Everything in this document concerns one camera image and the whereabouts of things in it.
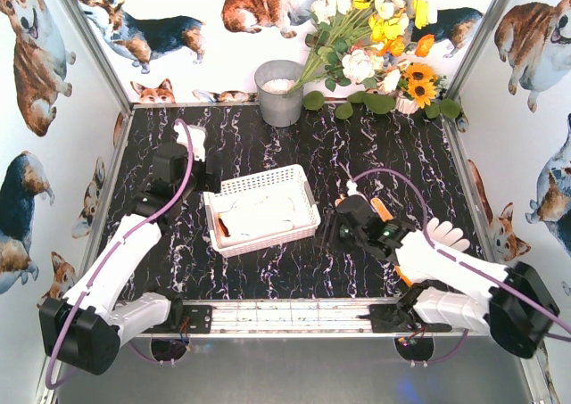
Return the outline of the yellow dotted work glove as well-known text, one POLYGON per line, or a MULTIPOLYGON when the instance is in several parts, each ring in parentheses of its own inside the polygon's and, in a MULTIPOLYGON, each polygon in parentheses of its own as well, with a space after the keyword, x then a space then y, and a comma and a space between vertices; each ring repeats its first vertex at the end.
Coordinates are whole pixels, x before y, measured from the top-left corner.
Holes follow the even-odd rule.
MULTIPOLYGON (((337 207, 338 205, 340 205, 341 202, 343 202, 345 199, 347 199, 347 196, 340 195, 335 200, 335 206, 337 207)), ((377 215, 383 221, 389 221, 389 220, 393 219, 393 215, 391 214, 391 212, 385 207, 383 202, 380 199, 378 199, 377 197, 371 198, 369 200, 369 204, 371 205, 371 207, 374 209, 374 211, 377 213, 377 215)))

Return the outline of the white perforated storage basket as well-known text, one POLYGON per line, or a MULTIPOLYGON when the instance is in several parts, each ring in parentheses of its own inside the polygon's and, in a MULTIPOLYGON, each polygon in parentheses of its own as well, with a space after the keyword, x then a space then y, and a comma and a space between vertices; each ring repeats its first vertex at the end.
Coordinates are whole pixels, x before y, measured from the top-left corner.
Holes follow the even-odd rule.
POLYGON ((225 258, 312 237, 321 222, 299 164, 225 180, 203 200, 211 246, 225 258))

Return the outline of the cream glove red cuff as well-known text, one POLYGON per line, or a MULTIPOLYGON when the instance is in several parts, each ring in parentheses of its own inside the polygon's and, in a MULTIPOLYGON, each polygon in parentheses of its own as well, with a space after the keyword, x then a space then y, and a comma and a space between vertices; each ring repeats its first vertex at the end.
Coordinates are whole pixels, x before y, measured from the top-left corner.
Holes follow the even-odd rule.
POLYGON ((226 238, 253 240, 292 230, 294 217, 294 202, 289 197, 244 196, 218 214, 218 224, 226 238))

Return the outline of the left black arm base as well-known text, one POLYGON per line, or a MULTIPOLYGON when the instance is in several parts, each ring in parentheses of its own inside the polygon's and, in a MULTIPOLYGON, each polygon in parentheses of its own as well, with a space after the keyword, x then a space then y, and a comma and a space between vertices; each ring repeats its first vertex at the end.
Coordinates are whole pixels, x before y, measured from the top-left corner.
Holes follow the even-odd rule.
POLYGON ((212 305, 183 304, 162 324, 144 330, 145 334, 209 334, 212 305))

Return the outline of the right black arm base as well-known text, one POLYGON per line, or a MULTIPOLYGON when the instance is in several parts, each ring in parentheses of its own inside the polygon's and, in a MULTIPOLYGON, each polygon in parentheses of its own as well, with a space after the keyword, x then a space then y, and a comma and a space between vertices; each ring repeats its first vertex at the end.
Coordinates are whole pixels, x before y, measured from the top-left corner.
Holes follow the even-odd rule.
POLYGON ((374 333, 414 333, 425 329, 428 333, 449 333, 452 327, 441 323, 428 323, 412 309, 397 304, 371 304, 368 314, 362 316, 371 323, 374 333))

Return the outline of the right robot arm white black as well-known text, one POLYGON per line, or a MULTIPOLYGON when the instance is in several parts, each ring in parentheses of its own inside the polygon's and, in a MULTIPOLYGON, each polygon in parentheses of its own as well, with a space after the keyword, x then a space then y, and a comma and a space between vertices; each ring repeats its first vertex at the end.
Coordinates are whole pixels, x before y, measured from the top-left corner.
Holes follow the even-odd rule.
POLYGON ((490 335, 507 352, 531 358, 559 308, 538 272, 524 262, 491 263, 436 240, 439 226, 420 230, 393 218, 381 202, 349 194, 325 212, 316 245, 363 250, 394 265, 409 290, 394 312, 409 328, 448 325, 490 335))

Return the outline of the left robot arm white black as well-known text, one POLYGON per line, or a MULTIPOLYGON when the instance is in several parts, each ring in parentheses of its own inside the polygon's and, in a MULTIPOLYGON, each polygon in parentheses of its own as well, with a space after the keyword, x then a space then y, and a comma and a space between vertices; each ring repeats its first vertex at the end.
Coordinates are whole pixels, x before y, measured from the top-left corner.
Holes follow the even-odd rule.
POLYGON ((176 141, 155 151, 151 176, 90 269, 63 296, 48 297, 41 304, 39 321, 50 367, 61 361, 100 375, 139 334, 181 323, 184 309, 178 296, 150 291, 116 304, 143 257, 169 231, 187 196, 220 190, 217 162, 205 152, 206 130, 183 120, 176 120, 174 130, 176 141))

